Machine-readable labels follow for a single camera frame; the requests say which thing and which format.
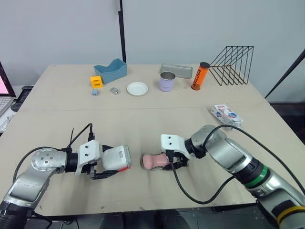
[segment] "black pole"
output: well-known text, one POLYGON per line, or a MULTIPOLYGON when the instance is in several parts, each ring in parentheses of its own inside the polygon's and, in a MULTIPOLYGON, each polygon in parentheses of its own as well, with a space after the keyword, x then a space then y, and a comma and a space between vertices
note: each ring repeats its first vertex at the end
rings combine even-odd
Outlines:
POLYGON ((125 34, 124 34, 124 18, 123 18, 123 3, 122 3, 122 0, 120 0, 120 8, 121 8, 121 10, 119 11, 119 24, 120 24, 122 57, 123 57, 123 61, 126 63, 126 49, 125 49, 125 34))
POLYGON ((269 91, 269 93, 266 95, 265 98, 268 97, 268 95, 271 94, 271 92, 273 92, 275 90, 275 88, 278 87, 278 85, 280 85, 280 83, 286 79, 286 77, 297 67, 297 65, 305 58, 305 49, 303 50, 303 52, 299 55, 299 57, 295 60, 295 62, 290 66, 290 68, 288 68, 288 70, 285 72, 285 74, 280 78, 280 80, 276 83, 276 85, 271 89, 271 91, 269 91))

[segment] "orange cylinder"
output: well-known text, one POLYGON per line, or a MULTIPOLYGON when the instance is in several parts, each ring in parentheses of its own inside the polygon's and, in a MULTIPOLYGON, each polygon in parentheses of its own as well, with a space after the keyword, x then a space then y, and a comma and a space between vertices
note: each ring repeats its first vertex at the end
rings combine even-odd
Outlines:
POLYGON ((200 90, 201 85, 203 84, 203 81, 205 79, 205 76, 209 70, 209 67, 210 65, 206 62, 200 63, 194 82, 192 84, 192 89, 197 91, 200 90))

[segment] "pink toy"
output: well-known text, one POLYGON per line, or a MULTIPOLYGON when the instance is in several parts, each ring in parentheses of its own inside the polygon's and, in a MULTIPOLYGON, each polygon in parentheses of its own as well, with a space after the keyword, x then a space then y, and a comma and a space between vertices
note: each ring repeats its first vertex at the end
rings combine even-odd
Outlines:
POLYGON ((144 168, 151 169, 162 169, 164 166, 169 164, 166 154, 162 153, 159 155, 144 155, 142 159, 144 168))

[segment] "green ring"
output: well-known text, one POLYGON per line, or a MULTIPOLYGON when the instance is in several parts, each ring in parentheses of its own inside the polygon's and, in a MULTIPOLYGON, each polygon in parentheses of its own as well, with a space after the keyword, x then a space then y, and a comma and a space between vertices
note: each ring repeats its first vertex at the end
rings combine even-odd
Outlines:
POLYGON ((265 178, 265 176, 267 175, 267 172, 268 172, 267 166, 263 165, 263 170, 262 170, 261 174, 257 178, 255 178, 253 181, 251 181, 247 184, 244 184, 244 186, 247 188, 251 188, 251 187, 257 185, 259 182, 261 182, 265 178))

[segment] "yellow ring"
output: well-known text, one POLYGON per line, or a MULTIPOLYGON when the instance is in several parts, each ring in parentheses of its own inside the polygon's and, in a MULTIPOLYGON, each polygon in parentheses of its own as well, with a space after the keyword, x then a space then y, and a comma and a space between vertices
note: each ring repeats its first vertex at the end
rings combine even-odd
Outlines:
POLYGON ((288 208, 284 211, 281 212, 281 214, 278 215, 276 221, 277 221, 277 224, 280 225, 283 217, 293 211, 296 211, 296 210, 305 210, 305 207, 303 206, 294 206, 294 207, 291 207, 291 208, 288 208))

